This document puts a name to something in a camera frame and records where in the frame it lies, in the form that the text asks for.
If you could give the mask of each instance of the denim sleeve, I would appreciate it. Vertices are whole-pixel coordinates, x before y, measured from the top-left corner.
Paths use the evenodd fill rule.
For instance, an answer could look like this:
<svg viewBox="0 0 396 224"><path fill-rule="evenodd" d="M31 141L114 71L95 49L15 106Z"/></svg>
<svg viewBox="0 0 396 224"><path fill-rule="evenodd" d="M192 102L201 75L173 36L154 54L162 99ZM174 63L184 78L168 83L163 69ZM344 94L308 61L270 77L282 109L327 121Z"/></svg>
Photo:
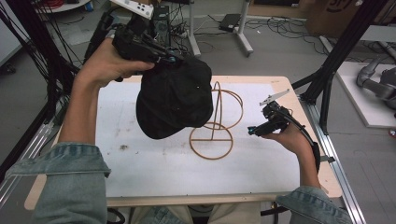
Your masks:
<svg viewBox="0 0 396 224"><path fill-rule="evenodd" d="M291 211L293 224L352 224L349 214L332 203L322 189L301 186L286 196L277 196L276 202Z"/></svg>
<svg viewBox="0 0 396 224"><path fill-rule="evenodd" d="M15 163L6 174L47 175L32 223L106 223L105 176L110 170L98 147L60 143L35 159Z"/></svg>

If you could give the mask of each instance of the black hat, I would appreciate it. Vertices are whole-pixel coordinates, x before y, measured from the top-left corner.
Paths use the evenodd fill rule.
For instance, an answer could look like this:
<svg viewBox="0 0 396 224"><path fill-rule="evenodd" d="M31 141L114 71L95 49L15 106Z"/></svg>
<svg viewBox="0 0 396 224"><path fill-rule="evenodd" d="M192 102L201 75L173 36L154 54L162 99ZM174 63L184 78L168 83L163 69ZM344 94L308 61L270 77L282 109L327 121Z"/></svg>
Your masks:
<svg viewBox="0 0 396 224"><path fill-rule="evenodd" d="M186 57L179 68L155 66L142 77L136 117L143 133L166 138L185 127L202 127L213 113L210 67Z"/></svg>

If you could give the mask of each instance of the hat rack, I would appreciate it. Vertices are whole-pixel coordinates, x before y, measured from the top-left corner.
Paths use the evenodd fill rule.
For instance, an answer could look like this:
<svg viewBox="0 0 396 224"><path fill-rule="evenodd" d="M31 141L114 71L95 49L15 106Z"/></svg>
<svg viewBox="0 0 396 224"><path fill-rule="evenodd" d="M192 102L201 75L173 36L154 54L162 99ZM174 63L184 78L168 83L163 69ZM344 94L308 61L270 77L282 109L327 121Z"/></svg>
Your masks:
<svg viewBox="0 0 396 224"><path fill-rule="evenodd" d="M199 157L204 158L206 160L219 160L219 159L226 157L233 149L233 135L230 132L230 129L232 127L234 127L235 125L237 125L241 121L242 117L244 116L244 107L243 107L242 98L233 91L222 90L219 82L215 83L215 85L212 89L212 92L218 93L216 106L215 106L215 110L214 110L214 112L215 112L214 120L207 122L202 128L200 128L200 129L210 130L211 131L210 138L193 138L193 135L195 134L195 131L197 130L197 128L194 128L190 133L189 142L190 142L190 147L191 147L192 151L194 151L195 154L197 154ZM222 97L222 94L223 93L227 93L227 94L231 95L238 102L238 104L241 107L241 114L239 116L239 119L234 124L231 124L228 127L226 127L222 124L222 122L223 122L223 100L222 100L223 97ZM215 133L218 133L218 132L226 132L228 134L228 138L224 138L224 137L216 138ZM223 155L209 157L209 156L206 156L203 153L199 152L198 149L193 145L193 142L230 142L230 147Z"/></svg>

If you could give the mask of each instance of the white board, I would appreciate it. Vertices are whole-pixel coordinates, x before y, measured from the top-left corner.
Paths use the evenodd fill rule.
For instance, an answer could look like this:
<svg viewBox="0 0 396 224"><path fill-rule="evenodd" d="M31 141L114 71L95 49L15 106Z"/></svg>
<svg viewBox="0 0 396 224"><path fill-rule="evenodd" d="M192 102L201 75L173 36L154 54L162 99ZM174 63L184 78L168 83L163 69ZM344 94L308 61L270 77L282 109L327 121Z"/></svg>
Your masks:
<svg viewBox="0 0 396 224"><path fill-rule="evenodd" d="M221 88L236 92L243 100L245 111L239 124L231 128L232 151L216 161L198 157L191 150L192 128L162 140L152 140L142 133L134 112L140 84L110 83L103 88L96 144L112 170L106 180L106 196L266 193L297 188L299 167L294 154L274 141L248 135L248 126L266 121L259 102L273 93L271 86L221 83ZM240 114L235 100L224 94L223 114L222 123L226 126ZM227 147L209 142L200 148L205 153L221 154Z"/></svg>
<svg viewBox="0 0 396 224"><path fill-rule="evenodd" d="M338 69L338 77L367 127L394 128L396 127L396 118L394 118L396 111L388 108L382 100L375 97L372 91L356 85L358 73L366 65L367 63L343 63ZM379 82L381 73L394 66L379 64L371 80Z"/></svg>

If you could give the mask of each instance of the gray concrete floor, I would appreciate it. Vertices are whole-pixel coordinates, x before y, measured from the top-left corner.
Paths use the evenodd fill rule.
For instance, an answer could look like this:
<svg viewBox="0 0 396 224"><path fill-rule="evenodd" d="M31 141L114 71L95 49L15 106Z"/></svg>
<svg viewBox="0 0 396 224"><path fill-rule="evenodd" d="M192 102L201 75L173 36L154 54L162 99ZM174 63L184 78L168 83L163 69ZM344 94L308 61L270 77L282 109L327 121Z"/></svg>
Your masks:
<svg viewBox="0 0 396 224"><path fill-rule="evenodd" d="M206 15L211 14L221 21L224 13L239 12L239 1L196 1L195 26L206 21L204 29L197 33L215 33L217 25ZM223 7L227 2L230 7ZM82 31L93 30L106 4L97 1L95 11L84 12L81 9L56 15L58 21L82 21L73 23ZM314 45L301 38L286 38L271 32L268 27L257 29L246 28L246 37L254 49L246 57L241 46L232 34L197 35L196 39L202 52L201 60L207 62L214 75L227 76L284 76L290 82L306 77L320 68L326 55L315 51ZM319 51L321 44L312 37L309 41L316 43ZM78 57L82 58L87 43L72 46ZM377 53L359 44L351 53L361 59L372 58ZM17 73L0 75L0 161L15 146L26 128L33 121L46 102L46 83L38 74L29 56L22 51L17 53L11 62ZM394 63L387 59L384 63ZM305 87L296 90L304 92ZM386 129L366 128L356 109L347 97L341 84L334 79L330 104L328 131L332 143L344 167L349 183L367 223L390 224L396 219L396 147L395 139L388 136ZM7 203L0 210L0 221L3 223L27 223L31 212L23 207L24 199L32 186L33 178L23 178ZM280 215L279 223L288 223L288 214ZM264 217L262 223L271 223L271 217Z"/></svg>

